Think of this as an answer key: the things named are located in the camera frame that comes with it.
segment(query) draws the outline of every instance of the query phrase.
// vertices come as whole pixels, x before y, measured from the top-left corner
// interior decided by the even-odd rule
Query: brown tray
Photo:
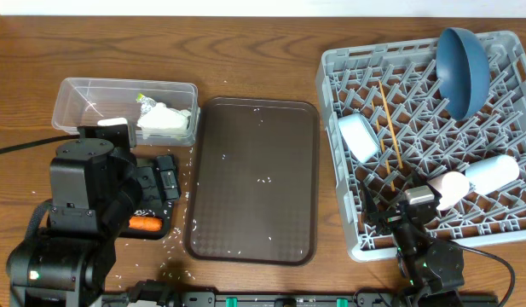
[[[197,259],[306,264],[315,252],[319,116],[294,101],[205,104],[185,248]]]

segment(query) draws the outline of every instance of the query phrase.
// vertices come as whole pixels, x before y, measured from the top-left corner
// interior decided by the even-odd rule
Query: wooden table
[[[319,108],[314,81],[325,50],[434,38],[446,26],[474,32],[511,30],[526,50],[526,20],[4,16],[0,20],[0,148],[62,134],[52,128],[50,119],[60,82],[67,77],[190,82],[199,88],[202,107],[215,96],[237,96],[308,101]],[[35,205],[51,197],[49,162],[56,146],[0,156],[2,305],[9,304],[7,256],[22,240]],[[136,153],[166,154],[167,149],[143,147]],[[181,164],[188,160],[189,149],[171,150]],[[348,257],[322,127],[320,158],[317,251],[307,265],[196,261],[183,252],[181,236],[164,244],[119,239],[118,261],[107,278],[107,290],[125,290],[146,279],[181,288],[215,287],[221,292],[352,293],[363,286],[404,287],[395,260],[359,264]],[[183,173],[188,174],[188,168],[182,168],[179,176],[180,182],[187,182]],[[179,228],[185,205],[182,198],[174,212]],[[483,250],[511,262],[517,287],[510,305],[526,305],[526,242]],[[495,291],[502,297],[509,283],[501,264],[472,254],[465,255],[464,276],[464,292]]]

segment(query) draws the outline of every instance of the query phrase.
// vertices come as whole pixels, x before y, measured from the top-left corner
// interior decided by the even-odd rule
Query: orange stick
[[[374,102],[371,101],[371,104],[373,105],[373,110],[374,110],[375,109]],[[379,123],[379,119],[376,119],[376,133],[378,134],[379,132],[380,132],[380,123]],[[380,140],[380,149],[382,150],[382,154],[383,154],[385,151],[384,140]],[[387,159],[385,160],[385,170],[388,172],[388,175],[391,173],[390,162]],[[393,184],[393,181],[391,181],[391,192],[395,192],[395,191],[396,191],[396,186],[395,184]]]
[[[382,100],[384,101],[385,116],[388,119],[388,127],[391,132],[391,140],[393,141],[393,147],[396,149],[397,162],[399,162],[399,169],[402,170],[401,154],[399,153],[399,146],[397,146],[396,132],[393,131],[393,123],[391,123],[390,110],[388,109],[388,102],[385,100],[384,89],[382,88],[382,82],[379,80],[380,93],[382,93]]]
[[[129,227],[146,231],[159,231],[162,229],[162,221],[156,217],[131,217]]]

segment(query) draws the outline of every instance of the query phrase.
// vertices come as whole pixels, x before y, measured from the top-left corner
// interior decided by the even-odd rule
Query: cup
[[[518,175],[520,169],[517,161],[506,154],[475,162],[465,169],[465,176],[480,195],[494,192],[517,179]]]
[[[448,210],[469,193],[469,180],[457,171],[449,171],[439,177],[428,181],[437,192],[441,194],[437,210]]]
[[[338,128],[348,148],[360,163],[367,162],[379,151],[379,140],[365,116],[353,113],[338,119]]]

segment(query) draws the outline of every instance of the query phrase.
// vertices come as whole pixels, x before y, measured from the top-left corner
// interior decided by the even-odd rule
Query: blue bowl
[[[441,96],[453,119],[466,119],[484,106],[490,89],[488,57],[477,36],[460,28],[445,29],[436,49]]]

